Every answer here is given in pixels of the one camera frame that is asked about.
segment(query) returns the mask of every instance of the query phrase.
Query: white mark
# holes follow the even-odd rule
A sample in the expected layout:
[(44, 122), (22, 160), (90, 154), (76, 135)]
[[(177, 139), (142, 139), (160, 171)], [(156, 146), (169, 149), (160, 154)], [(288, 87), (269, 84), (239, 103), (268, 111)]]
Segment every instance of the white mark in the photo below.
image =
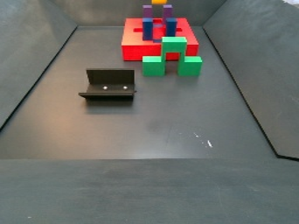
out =
[(211, 141), (208, 140), (208, 145), (209, 145), (209, 147), (212, 148), (212, 145), (211, 145)]

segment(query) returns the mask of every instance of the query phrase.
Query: blue block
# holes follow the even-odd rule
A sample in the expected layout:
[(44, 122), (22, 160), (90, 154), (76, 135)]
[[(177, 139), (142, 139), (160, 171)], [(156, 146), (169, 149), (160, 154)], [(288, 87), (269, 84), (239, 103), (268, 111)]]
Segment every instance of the blue block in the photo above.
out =
[(165, 19), (165, 37), (175, 37), (177, 20), (175, 17)]
[(142, 18), (142, 40), (153, 39), (153, 19), (150, 17)]

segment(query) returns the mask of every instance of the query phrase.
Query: purple block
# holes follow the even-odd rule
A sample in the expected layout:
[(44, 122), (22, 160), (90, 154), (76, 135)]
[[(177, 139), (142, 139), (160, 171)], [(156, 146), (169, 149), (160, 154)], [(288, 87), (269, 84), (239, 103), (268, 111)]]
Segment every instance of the purple block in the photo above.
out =
[(144, 18), (153, 17), (153, 7), (152, 5), (144, 5)]
[(165, 4), (162, 6), (162, 24), (165, 24), (165, 19), (173, 17), (173, 6), (171, 4)]

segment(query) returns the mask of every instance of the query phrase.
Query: gray floor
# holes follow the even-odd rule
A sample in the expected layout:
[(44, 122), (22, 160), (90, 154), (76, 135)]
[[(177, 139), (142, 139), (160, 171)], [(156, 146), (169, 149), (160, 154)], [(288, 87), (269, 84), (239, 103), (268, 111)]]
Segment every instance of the gray floor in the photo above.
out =
[(297, 224), (296, 162), (5, 160), (8, 224)]
[[(0, 158), (273, 158), (200, 27), (201, 76), (144, 77), (121, 60), (122, 27), (80, 27), (0, 133)], [(132, 67), (132, 104), (86, 103), (85, 68)]]

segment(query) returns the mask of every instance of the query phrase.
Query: green block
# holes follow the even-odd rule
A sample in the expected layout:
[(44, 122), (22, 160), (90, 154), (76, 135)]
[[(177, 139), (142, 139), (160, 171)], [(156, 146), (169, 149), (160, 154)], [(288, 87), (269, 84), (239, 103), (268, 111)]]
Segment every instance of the green block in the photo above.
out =
[(144, 76), (164, 76), (164, 60), (160, 56), (142, 57)]
[(180, 53), (180, 58), (184, 58), (187, 50), (187, 38), (185, 37), (162, 37), (162, 59), (166, 53)]
[(177, 74), (180, 76), (197, 76), (201, 73), (201, 57), (185, 56), (179, 61)]

